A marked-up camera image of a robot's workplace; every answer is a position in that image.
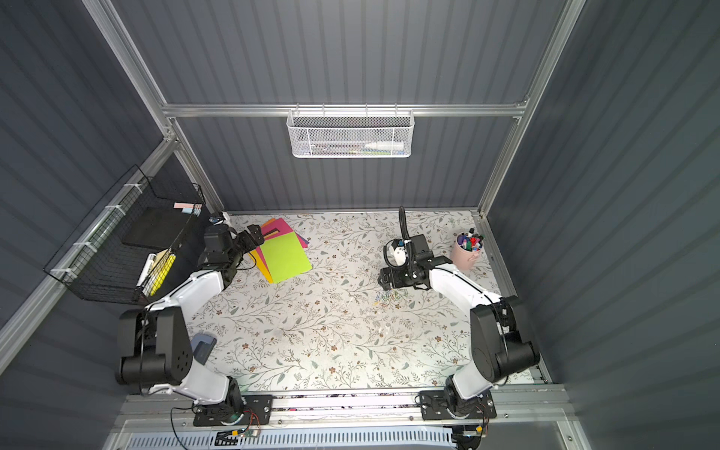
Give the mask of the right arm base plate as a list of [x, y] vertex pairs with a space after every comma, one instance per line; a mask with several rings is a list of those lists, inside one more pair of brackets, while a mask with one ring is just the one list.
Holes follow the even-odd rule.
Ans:
[[462, 399], [448, 389], [420, 391], [414, 397], [425, 421], [474, 420], [489, 422], [497, 417], [491, 392]]

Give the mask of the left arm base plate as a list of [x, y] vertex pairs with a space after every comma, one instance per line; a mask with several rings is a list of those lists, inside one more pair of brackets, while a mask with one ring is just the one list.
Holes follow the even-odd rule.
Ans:
[[271, 395], [245, 395], [213, 405], [193, 408], [194, 427], [240, 427], [265, 426], [269, 423], [274, 397]]

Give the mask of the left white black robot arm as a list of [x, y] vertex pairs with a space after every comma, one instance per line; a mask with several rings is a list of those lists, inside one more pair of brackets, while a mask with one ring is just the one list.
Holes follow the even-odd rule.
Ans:
[[148, 396], [175, 393], [206, 410], [242, 414], [245, 402], [237, 382], [197, 361], [186, 320], [229, 287], [243, 257], [263, 243], [256, 224], [242, 232], [224, 222], [206, 229], [197, 269], [160, 300], [120, 316], [116, 382]]

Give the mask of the lime green paper sheet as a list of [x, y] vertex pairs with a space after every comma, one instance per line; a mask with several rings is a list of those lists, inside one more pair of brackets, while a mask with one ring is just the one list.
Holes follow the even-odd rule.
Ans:
[[312, 269], [311, 261], [296, 234], [274, 237], [262, 244], [275, 283], [305, 274]]

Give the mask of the yellow paper sheet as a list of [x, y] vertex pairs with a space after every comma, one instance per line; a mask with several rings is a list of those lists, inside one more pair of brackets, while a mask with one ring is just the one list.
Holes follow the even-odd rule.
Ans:
[[266, 260], [264, 260], [264, 256], [263, 256], [263, 254], [262, 254], [262, 251], [261, 251], [260, 249], [255, 249], [255, 250], [251, 251], [250, 255], [251, 255], [251, 256], [253, 257], [253, 259], [256, 261], [256, 266], [257, 266], [257, 267], [259, 268], [259, 270], [261, 271], [261, 273], [262, 273], [262, 275], [264, 276], [265, 280], [266, 280], [269, 284], [273, 284], [273, 283], [274, 283], [274, 280], [273, 280], [273, 277], [271, 276], [271, 274], [270, 274], [270, 272], [269, 272], [269, 270], [268, 270], [268, 267], [267, 267], [267, 265], [266, 265]]

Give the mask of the purple paper sheet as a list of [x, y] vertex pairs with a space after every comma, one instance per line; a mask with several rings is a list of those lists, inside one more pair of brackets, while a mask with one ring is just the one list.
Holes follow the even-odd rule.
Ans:
[[297, 236], [301, 246], [304, 249], [306, 249], [309, 246], [309, 241], [307, 239], [303, 238], [303, 236], [301, 236], [300, 234], [296, 234], [296, 236]]

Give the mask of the magenta paper sheet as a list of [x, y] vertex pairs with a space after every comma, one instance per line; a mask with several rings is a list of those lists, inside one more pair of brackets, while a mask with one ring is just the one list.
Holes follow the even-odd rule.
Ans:
[[277, 219], [274, 223], [262, 228], [262, 235], [265, 239], [284, 236], [285, 234], [290, 233], [297, 234], [297, 232], [284, 219]]
[[262, 246], [257, 247], [257, 249], [255, 250], [255, 252], [257, 253], [257, 257], [258, 257], [258, 259], [259, 259], [258, 268], [260, 268], [260, 270], [261, 270], [262, 274], [264, 275], [266, 281], [267, 281], [268, 283], [270, 283], [270, 284], [274, 284], [274, 283], [275, 283], [275, 279], [273, 278], [273, 275], [272, 275], [272, 273], [271, 273], [271, 271], [270, 271], [269, 265], [268, 265], [267, 260], [266, 260], [266, 255], [264, 255], [263, 247], [262, 247]]

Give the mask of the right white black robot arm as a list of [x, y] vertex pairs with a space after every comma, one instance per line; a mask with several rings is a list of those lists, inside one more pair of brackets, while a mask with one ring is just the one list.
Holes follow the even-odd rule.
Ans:
[[470, 362], [448, 377], [442, 405], [455, 417], [485, 412], [486, 393], [509, 376], [540, 362], [532, 339], [522, 333], [519, 298], [502, 297], [466, 277], [447, 257], [423, 258], [380, 271], [386, 291], [433, 290], [449, 299], [470, 324]]

